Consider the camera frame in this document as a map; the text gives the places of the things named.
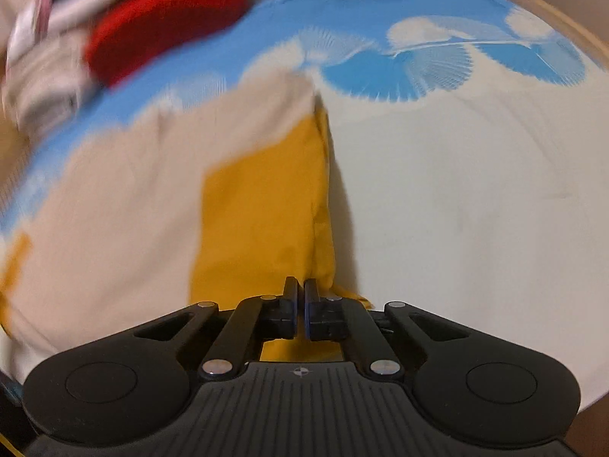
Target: metal pin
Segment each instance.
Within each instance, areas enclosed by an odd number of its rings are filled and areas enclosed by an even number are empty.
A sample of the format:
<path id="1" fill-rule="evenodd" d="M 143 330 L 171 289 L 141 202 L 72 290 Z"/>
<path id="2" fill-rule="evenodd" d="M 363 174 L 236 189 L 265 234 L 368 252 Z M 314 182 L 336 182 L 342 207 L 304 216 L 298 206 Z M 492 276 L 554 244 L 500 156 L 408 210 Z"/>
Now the metal pin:
<path id="1" fill-rule="evenodd" d="M 233 368 L 233 365 L 226 359 L 212 359 L 203 363 L 203 371 L 208 375 L 225 375 Z"/>
<path id="2" fill-rule="evenodd" d="M 395 361 L 381 359 L 373 362 L 370 365 L 370 370 L 377 375 L 390 376 L 395 375 L 400 370 L 400 365 Z"/>

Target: red object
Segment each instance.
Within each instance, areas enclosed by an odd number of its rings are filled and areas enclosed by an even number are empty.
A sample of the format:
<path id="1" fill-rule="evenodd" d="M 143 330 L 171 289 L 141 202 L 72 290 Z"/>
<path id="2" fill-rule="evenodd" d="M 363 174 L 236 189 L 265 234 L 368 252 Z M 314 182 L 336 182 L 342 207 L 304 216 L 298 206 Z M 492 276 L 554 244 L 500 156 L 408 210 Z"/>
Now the red object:
<path id="1" fill-rule="evenodd" d="M 154 57 L 234 24 L 247 0 L 127 0 L 92 32 L 84 59 L 113 86 Z"/>

